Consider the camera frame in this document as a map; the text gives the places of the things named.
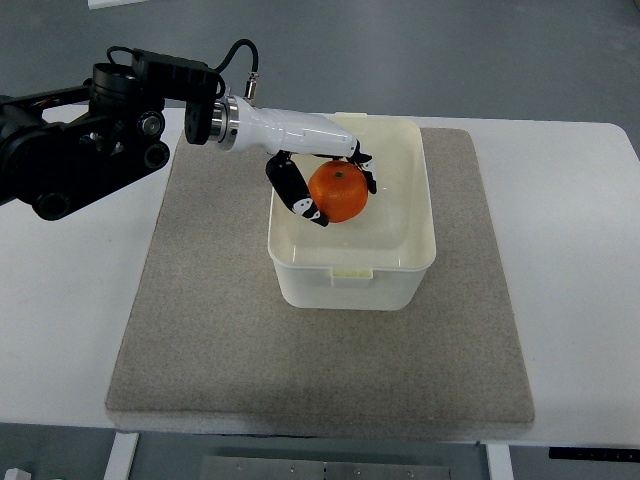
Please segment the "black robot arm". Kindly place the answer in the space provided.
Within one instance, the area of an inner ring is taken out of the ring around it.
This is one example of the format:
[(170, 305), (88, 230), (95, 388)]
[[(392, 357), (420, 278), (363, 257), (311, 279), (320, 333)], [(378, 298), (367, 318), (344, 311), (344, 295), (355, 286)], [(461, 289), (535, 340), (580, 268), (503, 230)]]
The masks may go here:
[(108, 60), (82, 85), (1, 99), (1, 201), (47, 221), (68, 216), (160, 169), (166, 100), (187, 106), (190, 142), (207, 141), (225, 92), (207, 64), (140, 49)]

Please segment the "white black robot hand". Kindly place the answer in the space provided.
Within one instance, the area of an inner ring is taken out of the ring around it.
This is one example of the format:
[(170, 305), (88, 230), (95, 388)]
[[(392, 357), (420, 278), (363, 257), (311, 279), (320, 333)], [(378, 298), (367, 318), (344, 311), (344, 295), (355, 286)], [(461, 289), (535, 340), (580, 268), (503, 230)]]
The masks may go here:
[(293, 213), (323, 227), (330, 220), (312, 199), (292, 160), (294, 154), (348, 162), (361, 172), (367, 191), (377, 192), (372, 156), (353, 134), (323, 115), (255, 108), (230, 95), (214, 104), (209, 139), (230, 152), (261, 148), (269, 153), (265, 172), (280, 200)]

